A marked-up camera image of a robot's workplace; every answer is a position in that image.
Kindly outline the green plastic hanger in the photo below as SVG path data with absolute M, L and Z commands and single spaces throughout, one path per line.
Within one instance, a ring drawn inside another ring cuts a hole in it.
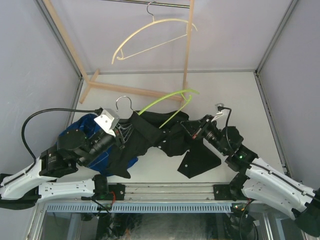
M 134 87 L 121 87 L 120 90 L 120 92 L 123 93 L 123 95 L 119 96 L 114 102 L 114 107 L 116 111 L 119 110 L 118 101 L 123 98 L 127 98 L 129 100 L 129 108 L 132 112 L 134 111 L 133 100 L 130 98 L 131 95 L 154 98 L 153 101 L 151 101 L 144 107 L 140 107 L 137 110 L 137 113 L 140 116 L 149 110 L 158 110 L 158 105 L 162 106 L 162 108 L 166 110 L 174 110 L 172 116 L 169 116 L 168 119 L 160 125 L 160 129 L 163 128 L 166 124 L 168 124 L 169 121 L 173 119 L 173 117 L 175 117 L 188 104 L 190 104 L 193 100 L 194 95 L 200 95 L 200 93 L 197 90 L 191 88 L 176 90 L 169 93 Z

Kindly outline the black button shirt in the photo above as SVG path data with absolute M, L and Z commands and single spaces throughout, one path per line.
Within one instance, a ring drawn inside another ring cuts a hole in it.
M 189 121 L 188 114 L 179 112 L 163 128 L 159 128 L 172 115 L 173 112 L 147 111 L 142 115 L 133 112 L 128 118 L 132 130 L 123 148 L 113 146 L 108 169 L 116 176 L 124 174 L 129 160 L 145 155 L 151 147 L 160 149 L 168 157 L 184 156 L 177 170 L 189 179 L 219 167 L 221 159 L 205 146 L 202 139 L 191 139 L 180 125 L 181 121 Z

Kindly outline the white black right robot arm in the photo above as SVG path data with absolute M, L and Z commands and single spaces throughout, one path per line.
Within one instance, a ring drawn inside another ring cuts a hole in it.
M 266 204 L 290 217 L 306 234 L 320 236 L 320 191 L 295 181 L 273 168 L 243 145 L 235 126 L 217 127 L 215 117 L 182 121 L 193 140 L 207 140 L 237 174 L 229 183 L 230 195 Z

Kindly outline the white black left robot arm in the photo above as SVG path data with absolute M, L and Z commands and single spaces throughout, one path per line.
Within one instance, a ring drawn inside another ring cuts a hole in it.
M 107 175 L 101 170 L 94 177 L 73 182 L 58 182 L 76 173 L 79 167 L 93 168 L 94 162 L 108 161 L 112 146 L 123 144 L 131 124 L 120 122 L 105 131 L 92 114 L 64 130 L 55 145 L 16 174 L 0 175 L 0 207 L 25 210 L 54 199 L 81 198 L 109 200 Z

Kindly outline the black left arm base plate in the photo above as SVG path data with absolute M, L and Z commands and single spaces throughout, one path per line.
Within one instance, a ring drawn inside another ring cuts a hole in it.
M 100 186 L 93 191 L 93 196 L 81 197 L 81 200 L 123 201 L 125 199 L 125 190 L 126 186 L 120 183 Z

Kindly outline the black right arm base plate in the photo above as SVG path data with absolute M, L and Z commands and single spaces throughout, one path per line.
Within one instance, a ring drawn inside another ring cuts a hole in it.
M 213 194 L 216 201 L 239 201 L 248 199 L 243 195 L 241 190 L 231 187 L 230 184 L 214 184 Z

